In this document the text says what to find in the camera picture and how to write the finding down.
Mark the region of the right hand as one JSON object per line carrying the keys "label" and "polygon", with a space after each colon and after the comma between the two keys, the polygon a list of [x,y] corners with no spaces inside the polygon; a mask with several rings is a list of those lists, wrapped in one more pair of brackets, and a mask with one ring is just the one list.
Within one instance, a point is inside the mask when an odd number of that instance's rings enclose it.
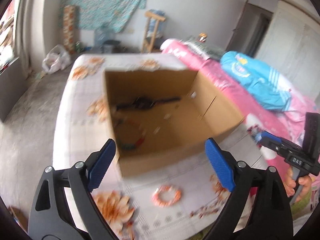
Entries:
{"label": "right hand", "polygon": [[[296,180],[293,179],[293,170],[292,168],[288,168],[286,174],[285,174],[285,179],[283,181],[284,187],[285,187],[285,191],[288,197],[293,197],[296,190]],[[309,175],[300,177],[298,179],[298,184],[299,186],[302,186],[302,190],[300,192],[300,194],[298,195],[296,201],[302,199],[303,197],[305,197],[307,195],[307,193],[310,191],[311,189],[311,184],[312,184],[312,180],[311,177]]]}

